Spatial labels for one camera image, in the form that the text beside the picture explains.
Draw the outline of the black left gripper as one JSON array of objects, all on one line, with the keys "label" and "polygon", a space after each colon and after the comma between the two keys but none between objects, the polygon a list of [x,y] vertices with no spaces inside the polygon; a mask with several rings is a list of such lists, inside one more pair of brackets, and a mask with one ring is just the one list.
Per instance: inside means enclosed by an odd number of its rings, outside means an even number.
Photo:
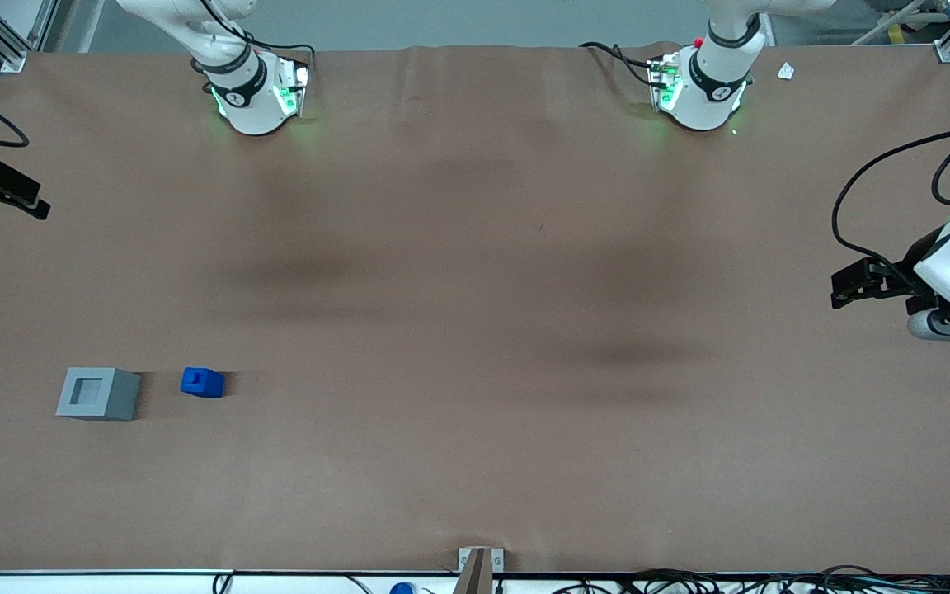
[{"label": "black left gripper", "polygon": [[919,261],[934,250],[943,227],[932,229],[908,248],[905,255],[893,263],[883,264],[875,258],[861,258],[844,268],[844,273],[830,275],[830,307],[842,309],[845,305],[865,299],[905,297],[938,299],[938,292],[914,271]]}]

